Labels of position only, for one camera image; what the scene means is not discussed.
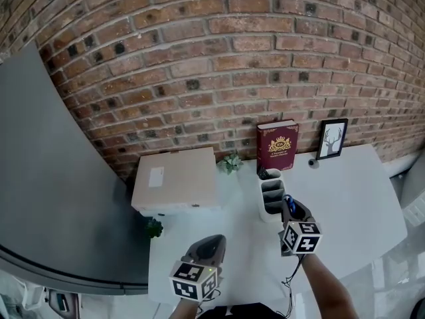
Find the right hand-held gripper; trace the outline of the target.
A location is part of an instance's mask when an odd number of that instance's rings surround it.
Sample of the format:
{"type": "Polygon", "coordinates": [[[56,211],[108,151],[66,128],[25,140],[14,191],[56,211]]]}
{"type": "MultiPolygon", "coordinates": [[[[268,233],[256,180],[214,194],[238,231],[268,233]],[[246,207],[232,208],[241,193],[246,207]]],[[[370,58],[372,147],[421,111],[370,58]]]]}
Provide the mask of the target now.
{"type": "Polygon", "coordinates": [[[282,257],[313,254],[321,242],[321,225],[311,211],[296,199],[282,199],[283,230],[278,233],[282,257]]]}

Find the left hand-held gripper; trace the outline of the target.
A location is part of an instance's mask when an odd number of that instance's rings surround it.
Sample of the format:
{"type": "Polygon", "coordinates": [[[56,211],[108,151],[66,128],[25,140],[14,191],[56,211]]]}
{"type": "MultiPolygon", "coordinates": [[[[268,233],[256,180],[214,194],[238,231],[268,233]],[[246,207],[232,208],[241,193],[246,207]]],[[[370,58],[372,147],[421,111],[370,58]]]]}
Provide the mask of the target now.
{"type": "Polygon", "coordinates": [[[219,286],[225,252],[224,235],[211,235],[193,243],[171,270],[172,293],[194,302],[212,299],[219,286]]]}

